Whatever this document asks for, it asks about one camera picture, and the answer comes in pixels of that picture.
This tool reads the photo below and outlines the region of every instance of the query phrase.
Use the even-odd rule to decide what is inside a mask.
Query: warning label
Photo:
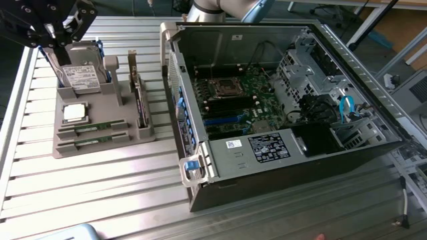
[[[260,163],[291,157],[279,133],[250,137],[248,142]]]
[[[96,77],[96,71],[92,65],[63,67],[63,70],[71,87],[75,90],[100,87],[99,78]]]

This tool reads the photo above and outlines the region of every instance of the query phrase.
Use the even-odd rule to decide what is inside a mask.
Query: motherboard
[[[278,130],[284,113],[260,67],[240,76],[195,78],[192,82],[210,140]]]

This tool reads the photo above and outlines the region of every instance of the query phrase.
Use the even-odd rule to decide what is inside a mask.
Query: aluminum work table
[[[156,141],[55,159],[56,77],[36,49],[24,49],[0,145],[0,239],[36,239],[90,223],[103,239],[330,240],[426,239],[427,214],[408,195],[403,214],[399,172],[387,156],[355,171],[279,192],[190,212],[160,73],[159,25],[171,17],[98,17],[84,39],[99,38],[119,55],[128,78],[128,50],[148,89]]]

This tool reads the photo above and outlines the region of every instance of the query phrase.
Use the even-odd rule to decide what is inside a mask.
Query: hard drive
[[[66,46],[71,64],[60,66],[51,48],[44,48],[46,57],[59,80],[59,87],[72,87],[76,94],[102,91],[100,84],[110,82],[103,64],[103,49],[95,41],[74,42]]]

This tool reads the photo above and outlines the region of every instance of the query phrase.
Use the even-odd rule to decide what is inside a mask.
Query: gray plastic stand
[[[139,128],[139,112],[135,93],[131,92],[130,81],[118,81],[116,69],[119,61],[116,56],[104,57],[104,67],[111,73],[111,82],[100,84],[100,92],[88,94],[75,94],[71,87],[56,88],[56,108],[55,108],[55,136],[54,136],[54,158],[71,157],[87,153],[94,153],[107,149],[124,147],[140,143],[147,143],[155,140],[155,130],[148,107],[147,94],[143,96],[143,105],[147,109],[148,127]],[[86,121],[74,123],[63,123],[64,106],[70,104],[86,105]],[[123,122],[112,123],[111,127],[95,131],[78,132],[71,127],[99,124],[116,120]],[[76,146],[75,142],[88,139],[95,139],[115,134],[126,133],[120,136],[114,136],[112,140],[94,144]]]

